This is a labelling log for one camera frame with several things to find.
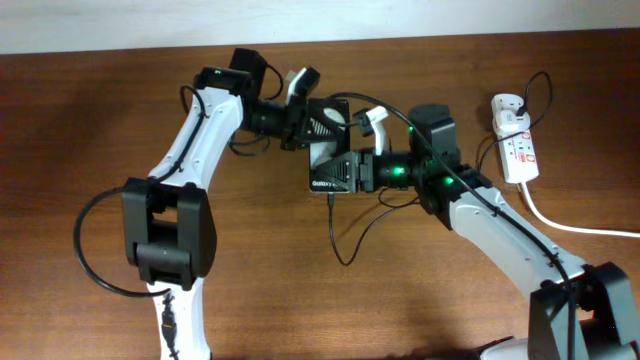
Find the robotic arm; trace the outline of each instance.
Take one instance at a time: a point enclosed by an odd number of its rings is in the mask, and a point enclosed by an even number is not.
[[[554,264],[562,264],[571,279],[578,306],[594,310],[592,320],[574,324],[578,329],[575,358],[637,358],[640,323],[624,273],[611,263],[589,266],[554,244],[511,209],[486,178],[461,164],[455,123],[447,106],[426,105],[411,111],[409,118],[415,125],[409,128],[411,151],[401,153],[383,151],[381,121],[387,116],[386,108],[358,112],[355,118],[361,131],[376,135],[376,147],[351,151],[347,128],[351,123],[345,120],[350,118],[348,103],[336,97],[309,98],[320,78],[315,69],[297,74],[285,106],[259,98],[265,70],[266,61],[246,49],[236,49],[227,69],[203,69],[194,81],[194,97],[201,101],[193,102],[171,149],[149,175],[166,174],[177,154],[190,145],[180,169],[159,183],[123,193],[129,263],[138,267],[151,291],[171,290],[154,300],[163,360],[212,358],[204,334],[202,287],[213,264],[217,237],[207,191],[224,147],[238,129],[278,138],[283,150],[309,148],[309,187],[315,193],[414,187],[427,213],[489,256],[530,299],[529,340],[489,347],[481,359],[567,358],[567,284]],[[198,129],[202,112],[205,119]],[[129,179],[128,183],[139,181]],[[496,216],[498,210],[483,204],[473,192],[533,234],[552,250],[554,259],[513,223]],[[154,217],[167,209],[176,209],[176,222]]]

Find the brown tabletop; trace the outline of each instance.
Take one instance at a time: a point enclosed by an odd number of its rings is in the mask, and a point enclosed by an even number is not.
[[[556,100],[533,131],[540,211],[576,226],[640,230],[640,31],[431,37],[260,45],[280,71],[313,65],[315,96],[358,91],[403,111],[451,107],[464,161],[491,134],[489,102],[553,77]],[[96,193],[148,174],[184,114],[178,88],[233,47],[0,57],[0,355],[3,359],[158,359],[151,300],[113,295],[85,276],[72,227]],[[264,93],[277,88],[267,75]],[[534,85],[532,114],[544,82]],[[352,102],[352,110],[363,103]],[[385,122],[396,150],[406,127]],[[353,148],[372,138],[353,133]],[[225,358],[383,358],[527,335],[528,305],[473,244],[420,207],[378,224],[350,268],[329,245],[326,199],[309,193],[306,151],[279,143],[260,158],[225,151],[209,191],[218,252],[204,290],[205,326]],[[562,232],[538,221],[504,183],[497,151],[484,165],[510,205],[560,246],[613,261],[640,300],[640,241]],[[394,201],[413,192],[393,193]],[[350,254],[380,214],[374,195],[338,195],[338,247]],[[124,254],[119,199],[84,226],[95,270],[144,290]]]

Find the green light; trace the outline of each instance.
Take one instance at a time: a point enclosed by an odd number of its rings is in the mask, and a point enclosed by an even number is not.
[[[402,167],[393,168],[393,175],[402,175],[402,174],[404,174],[404,168]]]

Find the white power strip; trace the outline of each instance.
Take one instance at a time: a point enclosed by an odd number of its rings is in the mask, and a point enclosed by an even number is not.
[[[506,182],[519,184],[535,179],[538,172],[538,160],[533,149],[531,118],[528,113],[516,116],[522,106],[522,98],[513,94],[499,94],[491,100],[493,110],[493,130],[499,139],[523,132],[513,138],[501,141],[500,158]]]

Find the white wall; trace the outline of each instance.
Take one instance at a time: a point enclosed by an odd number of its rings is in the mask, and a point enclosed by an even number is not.
[[[0,53],[635,26],[639,0],[0,0]]]

